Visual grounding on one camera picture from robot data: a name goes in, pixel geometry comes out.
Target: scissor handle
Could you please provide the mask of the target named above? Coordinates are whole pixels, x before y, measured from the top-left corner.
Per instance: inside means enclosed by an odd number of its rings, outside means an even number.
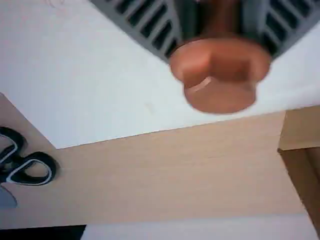
[[[18,164],[6,177],[6,182],[8,183],[41,186],[51,182],[57,172],[56,161],[41,151],[34,152],[26,157],[21,157],[14,162]],[[41,164],[46,168],[45,176],[30,176],[26,173],[26,170],[31,168],[35,163]]]
[[[6,164],[11,161],[11,157],[18,154],[24,146],[25,139],[17,131],[1,126],[0,127],[0,137],[9,139],[12,145],[6,147],[2,152],[0,152],[0,164]]]

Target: light wood panel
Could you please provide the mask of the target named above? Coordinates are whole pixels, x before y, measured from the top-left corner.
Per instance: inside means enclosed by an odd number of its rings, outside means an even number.
[[[60,175],[41,187],[5,184],[19,208],[0,211],[0,228],[304,213],[277,153],[284,116],[273,113],[60,150],[37,145],[45,139],[35,139],[38,131],[28,128],[37,150],[44,148],[59,161]]]

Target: copper knob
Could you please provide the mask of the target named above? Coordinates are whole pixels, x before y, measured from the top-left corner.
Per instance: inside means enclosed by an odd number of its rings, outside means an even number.
[[[229,114],[251,106],[257,83],[269,72],[270,54],[238,34],[239,2],[204,0],[201,36],[180,46],[170,58],[186,100],[201,112]]]

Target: white surface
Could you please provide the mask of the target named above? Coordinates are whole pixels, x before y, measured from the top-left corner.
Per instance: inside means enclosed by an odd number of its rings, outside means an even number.
[[[81,240],[318,240],[305,215],[88,225]]]
[[[89,2],[48,1],[0,1],[0,92],[56,148],[320,104],[320,25],[274,63],[254,107],[209,115]]]

